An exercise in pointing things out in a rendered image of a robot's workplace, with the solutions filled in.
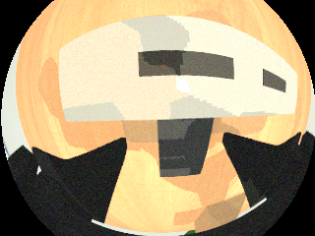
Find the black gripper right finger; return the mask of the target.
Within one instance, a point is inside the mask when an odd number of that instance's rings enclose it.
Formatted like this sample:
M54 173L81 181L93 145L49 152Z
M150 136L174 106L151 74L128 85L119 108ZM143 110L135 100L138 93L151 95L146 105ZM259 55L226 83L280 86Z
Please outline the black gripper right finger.
M275 146L225 131L221 144L243 185L249 207L265 199L265 193L284 168L288 154L298 146L300 135L298 131L282 145Z

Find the black two-prong plug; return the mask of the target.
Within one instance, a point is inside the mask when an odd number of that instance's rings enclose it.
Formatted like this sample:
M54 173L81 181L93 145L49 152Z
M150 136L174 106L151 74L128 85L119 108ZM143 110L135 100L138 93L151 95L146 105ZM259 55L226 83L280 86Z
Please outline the black two-prong plug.
M157 119L160 177L201 174L214 118Z

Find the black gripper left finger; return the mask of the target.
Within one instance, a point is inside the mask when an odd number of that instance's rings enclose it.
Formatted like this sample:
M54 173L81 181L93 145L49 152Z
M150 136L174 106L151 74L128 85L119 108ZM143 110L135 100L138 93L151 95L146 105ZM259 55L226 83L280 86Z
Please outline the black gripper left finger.
M35 146L31 152L44 173L59 181L95 221L105 223L127 148L121 137L71 158L60 158Z

